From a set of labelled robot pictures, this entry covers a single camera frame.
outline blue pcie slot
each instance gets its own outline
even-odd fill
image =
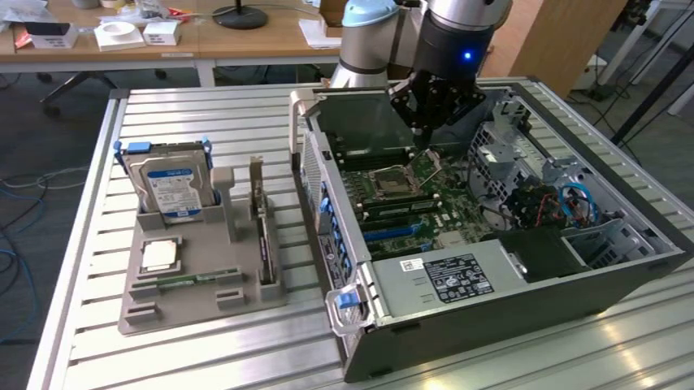
[[[364,241],[377,241],[384,240],[387,238],[396,238],[403,236],[411,236],[413,233],[419,231],[419,224],[409,225],[408,227],[400,227],[397,229],[383,230],[381,232],[365,232],[364,233]]]

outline white label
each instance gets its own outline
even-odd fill
[[[200,212],[197,190],[191,187],[192,169],[171,169],[147,173],[159,212],[167,217],[187,217]]]
[[[161,57],[192,57],[192,53],[161,53]]]
[[[411,258],[409,260],[400,261],[400,267],[403,272],[424,269],[424,262],[420,258]]]

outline white cable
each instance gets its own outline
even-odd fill
[[[89,166],[60,169],[58,171],[49,172],[45,175],[40,175],[36,180],[33,180],[30,183],[25,183],[25,184],[10,184],[10,183],[8,183],[6,180],[2,180],[2,179],[0,179],[0,182],[2,182],[4,185],[6,185],[10,189],[25,189],[25,188],[34,187],[34,186],[41,189],[73,189],[75,187],[84,185],[84,181],[81,181],[79,183],[68,184],[68,185],[56,185],[56,186],[48,186],[48,187],[44,185],[44,182],[46,180],[53,179],[58,175],[64,175],[66,173],[73,173],[77,171],[88,171],[88,170],[89,170]]]
[[[243,7],[277,7],[277,8],[284,8],[285,10],[295,10],[295,11],[303,12],[303,13],[309,14],[312,16],[319,16],[316,12],[311,12],[311,11],[304,10],[301,8],[297,8],[295,6],[284,6],[281,4],[245,4]],[[184,19],[184,18],[188,18],[191,16],[211,16],[213,18],[216,16],[221,16],[224,14],[228,14],[235,9],[236,9],[236,7],[232,6],[227,10],[215,12],[212,14],[196,13],[196,14],[183,14],[183,15],[169,16],[169,17],[175,18],[175,19]]]

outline circuit board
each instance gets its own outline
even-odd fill
[[[400,164],[340,175],[372,260],[475,243],[492,232],[460,158],[409,151]]]

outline aluminum workbench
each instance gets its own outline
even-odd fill
[[[635,166],[548,89],[534,94],[596,155],[694,240],[694,213]],[[323,309],[288,161],[288,94],[317,84],[120,91],[108,102],[89,176],[50,303],[29,388],[463,390],[474,388],[694,388],[694,262],[602,314],[446,357],[381,379],[347,384]],[[542,123],[532,123],[542,131]],[[277,207],[287,306],[124,337],[116,329],[136,195],[111,145],[213,143],[213,163],[263,155]],[[564,145],[538,136],[560,153]]]

